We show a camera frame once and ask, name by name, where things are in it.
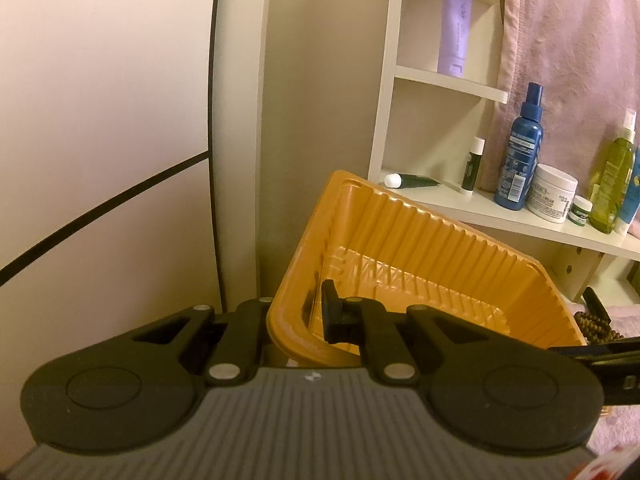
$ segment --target blue bottle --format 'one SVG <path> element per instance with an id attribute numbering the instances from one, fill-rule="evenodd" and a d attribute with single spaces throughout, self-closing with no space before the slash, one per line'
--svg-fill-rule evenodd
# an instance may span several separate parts
<path id="1" fill-rule="evenodd" d="M 640 207 L 640 146 L 636 148 L 636 161 L 634 162 L 633 172 L 629 186 L 626 188 L 626 195 L 622 206 L 618 210 L 618 218 L 613 227 L 615 231 L 622 236 L 626 236 L 629 231 L 631 221 L 636 216 Z"/>
<path id="2" fill-rule="evenodd" d="M 511 125 L 511 135 L 504 155 L 494 202 L 519 211 L 524 207 L 527 191 L 538 163 L 542 142 L 542 86 L 529 83 L 527 98 L 522 103 L 520 117 Z"/>

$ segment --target black edge trim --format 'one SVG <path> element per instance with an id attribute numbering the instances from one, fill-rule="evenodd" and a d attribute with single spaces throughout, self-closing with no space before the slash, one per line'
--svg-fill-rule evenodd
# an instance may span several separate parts
<path id="1" fill-rule="evenodd" d="M 640 458 L 638 458 L 635 462 L 632 463 L 620 477 L 620 480 L 637 480 L 640 478 Z"/>
<path id="2" fill-rule="evenodd" d="M 198 155 L 192 156 L 191 158 L 188 158 L 187 160 L 180 162 L 179 164 L 176 164 L 175 166 L 172 166 L 167 170 L 161 171 L 160 173 L 146 180 L 143 180 L 139 184 L 136 184 L 135 186 L 130 187 L 127 190 L 124 190 L 122 193 L 118 193 L 113 198 L 108 199 L 106 202 L 102 202 L 100 205 L 87 211 L 83 215 L 80 215 L 75 220 L 72 220 L 64 227 L 61 227 L 53 234 L 44 238 L 44 240 L 39 241 L 31 249 L 26 250 L 14 261 L 0 269 L 0 286 L 8 282 L 12 277 L 18 274 L 18 272 L 31 265 L 43 254 L 52 250 L 60 242 L 63 242 L 71 235 L 77 233 L 80 229 L 86 227 L 94 220 L 97 220 L 101 216 L 107 214 L 109 211 L 116 209 L 119 205 L 124 204 L 127 200 L 132 199 L 143 191 L 146 191 L 156 184 L 160 184 L 162 181 L 167 180 L 169 177 L 174 176 L 175 174 L 178 174 L 181 171 L 184 171 L 187 168 L 190 168 L 191 166 L 202 162 L 203 160 L 207 160 L 208 158 L 209 152 L 202 152 Z"/>
<path id="3" fill-rule="evenodd" d="M 216 251 L 216 270 L 218 271 L 218 288 L 222 312 L 227 311 L 225 284 L 220 267 L 220 248 L 218 247 L 218 225 L 216 223 L 216 202 L 213 183 L 213 50 L 216 39 L 216 18 L 218 16 L 218 0 L 213 0 L 211 11 L 211 32 L 209 37 L 209 81 L 207 84 L 207 142 L 209 143 L 209 189 L 211 202 L 211 223 L 213 226 L 213 248 Z"/>

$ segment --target green oil bottle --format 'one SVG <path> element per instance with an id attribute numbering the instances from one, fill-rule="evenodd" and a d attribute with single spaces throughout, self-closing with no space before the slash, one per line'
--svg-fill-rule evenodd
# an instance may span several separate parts
<path id="1" fill-rule="evenodd" d="M 636 112 L 627 109 L 625 121 L 618 130 L 618 138 L 611 143 L 607 152 L 600 187 L 589 216 L 589 223 L 603 233 L 613 231 L 618 210 L 625 199 L 626 186 L 634 166 L 635 128 Z"/>

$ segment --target beige wall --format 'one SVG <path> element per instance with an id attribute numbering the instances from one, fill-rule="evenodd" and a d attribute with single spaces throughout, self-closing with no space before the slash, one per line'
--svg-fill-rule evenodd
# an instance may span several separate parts
<path id="1" fill-rule="evenodd" d="M 260 171 L 261 293 L 275 293 L 332 171 L 366 176 L 388 0 L 271 0 Z"/>

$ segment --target barcode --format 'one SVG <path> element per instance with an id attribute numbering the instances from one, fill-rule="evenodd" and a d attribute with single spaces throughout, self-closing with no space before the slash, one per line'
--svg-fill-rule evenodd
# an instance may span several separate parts
<path id="1" fill-rule="evenodd" d="M 567 210 L 569 209 L 569 204 L 571 203 L 570 200 L 566 200 L 564 202 L 564 210 L 562 211 L 562 216 L 560 218 L 563 218 L 564 215 L 566 215 Z"/>
<path id="2" fill-rule="evenodd" d="M 517 202 L 520 200 L 522 194 L 522 188 L 524 187 L 525 178 L 519 175 L 513 175 L 513 182 L 511 183 L 511 189 L 509 190 L 508 200 Z"/>

